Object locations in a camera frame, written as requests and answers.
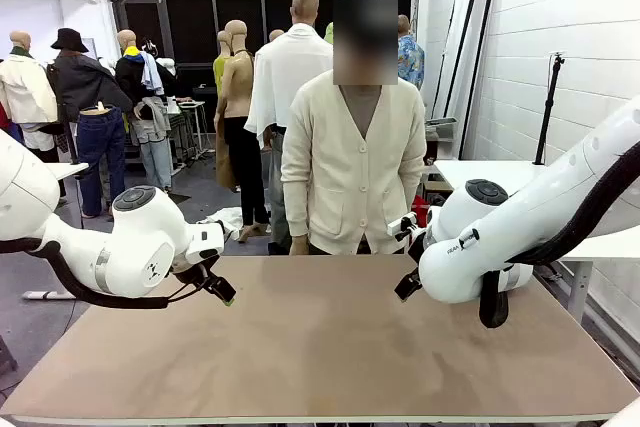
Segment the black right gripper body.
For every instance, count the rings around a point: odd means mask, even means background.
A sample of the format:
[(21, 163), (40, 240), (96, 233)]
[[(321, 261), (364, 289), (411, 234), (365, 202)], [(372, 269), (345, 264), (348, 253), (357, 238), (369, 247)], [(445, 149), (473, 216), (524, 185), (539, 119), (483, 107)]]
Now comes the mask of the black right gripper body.
[(409, 233), (408, 255), (414, 260), (416, 266), (411, 275), (417, 275), (419, 263), (425, 250), (433, 243), (432, 228), (430, 226), (415, 227)]

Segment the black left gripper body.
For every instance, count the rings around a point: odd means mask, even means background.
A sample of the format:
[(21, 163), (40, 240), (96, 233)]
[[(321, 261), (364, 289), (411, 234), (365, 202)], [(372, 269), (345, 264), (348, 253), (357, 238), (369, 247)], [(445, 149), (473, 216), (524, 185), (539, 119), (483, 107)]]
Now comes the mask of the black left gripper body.
[(185, 285), (209, 288), (217, 282), (218, 276), (213, 273), (212, 268), (219, 259), (220, 255), (215, 254), (193, 265), (184, 263), (173, 267), (172, 274)]

